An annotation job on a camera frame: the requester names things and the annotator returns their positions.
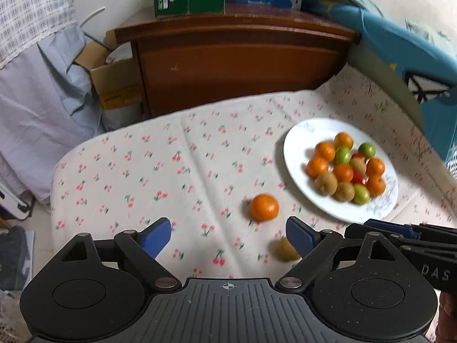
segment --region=white plate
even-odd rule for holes
[[[356,152],[363,142],[370,142],[376,148],[376,157],[382,159],[386,166],[386,172],[382,176],[386,181],[386,190],[381,196],[370,198],[370,201],[362,206],[321,196],[314,189],[313,179],[305,172],[316,144],[324,141],[333,142],[335,136],[342,131],[353,138],[353,152]],[[392,211],[397,202],[397,173],[387,153],[371,137],[345,122],[329,118],[312,118],[295,125],[287,133],[284,142],[284,160],[293,181],[303,194],[317,207],[339,220],[361,224],[368,219],[381,220]]]

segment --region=metal screw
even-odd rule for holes
[[[175,278],[172,277],[161,277],[158,278],[155,282],[155,286],[162,289],[169,289],[176,286],[178,282]]]
[[[284,277],[279,283],[288,289],[296,289],[302,286],[302,281],[296,277]]]

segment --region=kiwi fruit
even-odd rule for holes
[[[354,157],[350,159],[349,165],[352,166],[354,171],[359,172],[360,174],[364,175],[366,173],[366,164],[363,159],[360,157]]]
[[[338,187],[338,179],[335,174],[326,171],[319,174],[316,181],[314,182],[314,187],[316,191],[323,196],[331,196],[336,192]]]
[[[356,194],[352,183],[340,182],[333,197],[340,202],[351,201]]]
[[[278,241],[276,254],[283,262],[297,261],[300,259],[300,255],[286,237],[283,237]]]

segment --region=tablecloth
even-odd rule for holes
[[[317,90],[233,99],[181,111],[96,137],[56,166],[51,211],[58,251],[76,233],[111,238],[164,216],[170,243],[157,260],[187,277],[270,277],[295,263],[274,256],[295,215],[321,230],[347,223],[317,209],[294,186],[283,159],[285,135],[311,117],[340,119],[389,154],[399,196],[386,220],[455,226],[455,181],[399,107],[372,81],[345,67]],[[278,218],[248,215],[255,195],[280,202]]]

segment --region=orange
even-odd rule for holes
[[[341,146],[346,146],[351,149],[354,146],[354,140],[347,133],[338,133],[333,141],[336,149]]]
[[[335,147],[329,142],[318,143],[314,149],[314,155],[330,162],[335,158]]]
[[[313,157],[306,165],[306,173],[313,179],[328,171],[328,163],[322,157]]]
[[[366,175],[368,176],[381,176],[385,171],[386,167],[381,159],[370,159],[366,164]]]
[[[252,199],[249,212],[256,221],[266,222],[278,216],[279,203],[272,195],[262,193]]]
[[[386,183],[381,176],[371,176],[366,182],[371,197],[382,195],[386,190]]]
[[[351,165],[340,163],[333,168],[333,174],[339,182],[350,182],[354,177],[354,169]]]

